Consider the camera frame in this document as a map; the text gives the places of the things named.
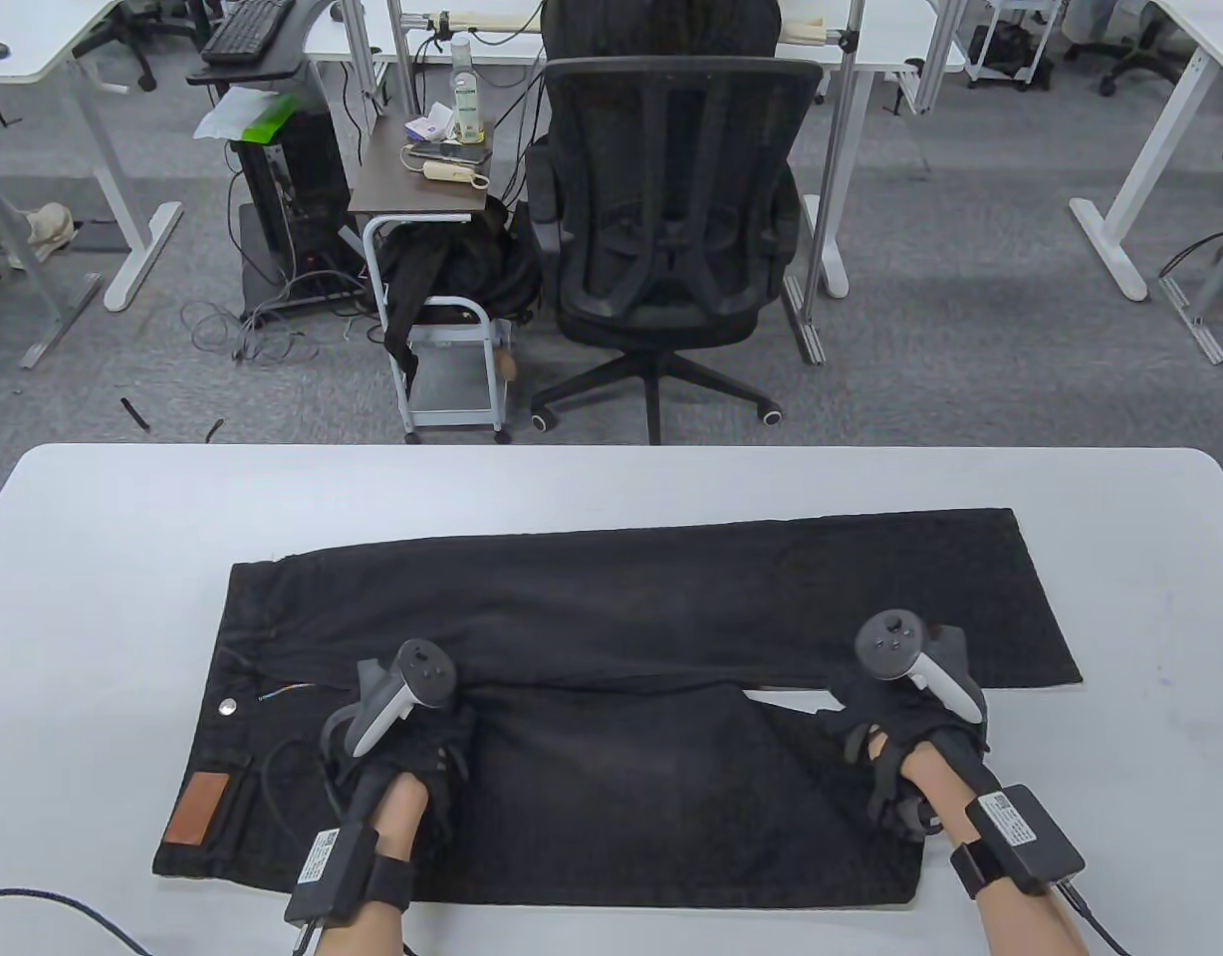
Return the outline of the person's right hand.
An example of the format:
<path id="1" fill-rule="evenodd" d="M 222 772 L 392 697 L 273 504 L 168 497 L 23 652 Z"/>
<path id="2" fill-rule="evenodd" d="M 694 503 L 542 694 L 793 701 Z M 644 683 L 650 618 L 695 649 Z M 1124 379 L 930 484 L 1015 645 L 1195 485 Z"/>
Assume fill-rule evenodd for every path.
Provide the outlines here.
<path id="1" fill-rule="evenodd" d="M 986 727 L 963 719 L 907 678 L 881 681 L 859 672 L 844 678 L 832 696 L 841 709 L 822 709 L 817 718 L 841 742 L 850 764 L 872 768 L 874 790 L 885 801 L 893 800 L 904 760 L 921 743 L 947 738 L 976 757 L 988 751 Z"/>

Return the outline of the person's left hand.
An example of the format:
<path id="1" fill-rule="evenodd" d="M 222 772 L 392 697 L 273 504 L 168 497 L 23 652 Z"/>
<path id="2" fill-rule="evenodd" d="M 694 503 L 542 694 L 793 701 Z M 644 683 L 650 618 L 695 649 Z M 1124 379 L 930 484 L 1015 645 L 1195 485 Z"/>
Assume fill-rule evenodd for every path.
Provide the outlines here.
<path id="1" fill-rule="evenodd" d="M 437 645 L 408 642 L 393 660 L 357 664 L 360 696 L 320 729 L 320 767 L 338 806 L 368 789 L 371 778 L 410 773 L 440 785 L 467 773 L 475 713 L 457 698 L 457 669 Z"/>

